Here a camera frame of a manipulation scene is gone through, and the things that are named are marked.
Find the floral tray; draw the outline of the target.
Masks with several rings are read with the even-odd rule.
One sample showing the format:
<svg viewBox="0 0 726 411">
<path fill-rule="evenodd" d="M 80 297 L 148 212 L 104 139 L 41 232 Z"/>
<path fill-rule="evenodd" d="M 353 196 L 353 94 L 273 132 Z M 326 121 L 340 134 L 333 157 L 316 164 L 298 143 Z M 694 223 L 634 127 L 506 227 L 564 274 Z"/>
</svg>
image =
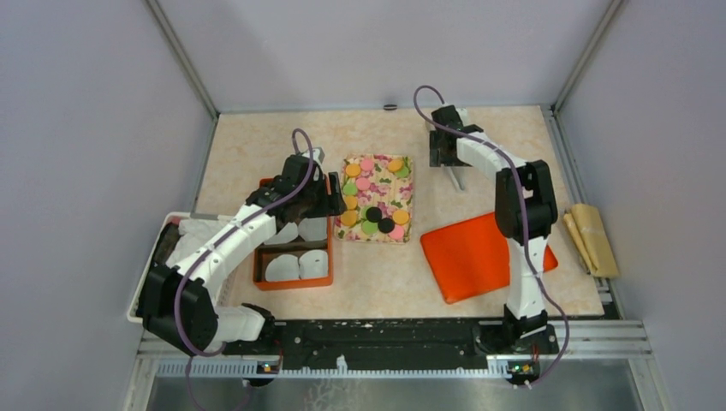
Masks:
<svg viewBox="0 0 726 411">
<path fill-rule="evenodd" d="M 347 164 L 360 164 L 363 158 L 371 158 L 375 162 L 373 172 L 362 172 L 356 178 L 350 178 L 345 175 L 344 169 Z M 387 170 L 390 160 L 393 158 L 402 158 L 404 166 L 410 169 L 410 175 L 407 178 L 397 178 L 395 174 Z M 345 227 L 340 223 L 340 216 L 333 220 L 332 234 L 341 241 L 357 241 L 357 242 L 376 242 L 385 244 L 405 244 L 411 239 L 413 227 L 413 210 L 414 210 L 414 161 L 410 156 L 393 155 L 393 154 L 350 154 L 343 160 L 342 179 L 340 188 L 346 182 L 355 182 L 359 177 L 367 177 L 371 181 L 368 191 L 355 195 L 358 198 L 359 221 L 353 227 Z M 365 210 L 367 207 L 376 206 L 383 212 L 383 218 L 390 217 L 396 210 L 405 210 L 410 214 L 410 221 L 403 225 L 405 236 L 402 241 L 393 241 L 388 234 L 378 233 L 374 235 L 365 235 L 361 230 L 361 223 L 365 221 Z"/>
</svg>

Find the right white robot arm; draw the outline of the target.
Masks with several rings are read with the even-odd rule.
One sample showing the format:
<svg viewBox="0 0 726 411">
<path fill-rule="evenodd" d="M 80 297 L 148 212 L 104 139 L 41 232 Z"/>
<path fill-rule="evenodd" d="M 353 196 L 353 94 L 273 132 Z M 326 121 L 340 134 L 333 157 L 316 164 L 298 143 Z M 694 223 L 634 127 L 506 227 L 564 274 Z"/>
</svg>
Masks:
<svg viewBox="0 0 726 411">
<path fill-rule="evenodd" d="M 456 161 L 479 170 L 495 185 L 494 219 L 509 250 L 509 296 L 504 305 L 502 340 L 524 353 L 548 325 L 542 273 L 545 250 L 558 219 L 550 167 L 525 161 L 491 140 L 482 128 L 466 125 L 461 111 L 446 104 L 431 113 L 430 141 Z"/>
</svg>

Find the metal tongs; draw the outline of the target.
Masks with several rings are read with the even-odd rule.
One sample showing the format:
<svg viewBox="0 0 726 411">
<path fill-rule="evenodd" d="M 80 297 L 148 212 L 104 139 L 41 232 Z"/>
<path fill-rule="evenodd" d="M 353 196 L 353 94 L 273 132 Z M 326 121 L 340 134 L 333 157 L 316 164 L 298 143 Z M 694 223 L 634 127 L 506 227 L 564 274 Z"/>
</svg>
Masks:
<svg viewBox="0 0 726 411">
<path fill-rule="evenodd" d="M 458 167 L 445 167 L 444 170 L 452 181 L 455 190 L 457 192 L 464 192 L 466 190 L 466 186 L 461 175 L 461 170 Z"/>
</svg>

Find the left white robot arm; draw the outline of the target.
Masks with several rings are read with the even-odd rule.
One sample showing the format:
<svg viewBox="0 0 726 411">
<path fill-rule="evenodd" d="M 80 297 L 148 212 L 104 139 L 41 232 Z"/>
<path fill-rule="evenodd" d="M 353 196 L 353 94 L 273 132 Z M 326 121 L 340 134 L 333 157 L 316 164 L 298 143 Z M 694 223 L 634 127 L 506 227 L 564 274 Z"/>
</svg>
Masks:
<svg viewBox="0 0 726 411">
<path fill-rule="evenodd" d="M 140 287 L 143 328 L 190 356 L 238 342 L 255 354 L 269 351 L 271 314 L 249 304 L 220 307 L 216 298 L 243 260 L 286 226 L 344 212 L 339 176 L 323 172 L 323 159 L 320 147 L 290 155 L 210 240 L 171 266 L 151 265 Z"/>
</svg>

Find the orange cookie box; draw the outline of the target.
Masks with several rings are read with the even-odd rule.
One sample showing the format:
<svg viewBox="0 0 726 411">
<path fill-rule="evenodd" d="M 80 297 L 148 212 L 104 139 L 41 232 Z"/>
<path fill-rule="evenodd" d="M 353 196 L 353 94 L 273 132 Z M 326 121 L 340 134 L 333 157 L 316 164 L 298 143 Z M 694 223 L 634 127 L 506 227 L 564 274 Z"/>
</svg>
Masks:
<svg viewBox="0 0 726 411">
<path fill-rule="evenodd" d="M 255 250 L 252 281 L 262 291 L 331 286 L 332 219 L 302 218 L 284 224 Z"/>
</svg>

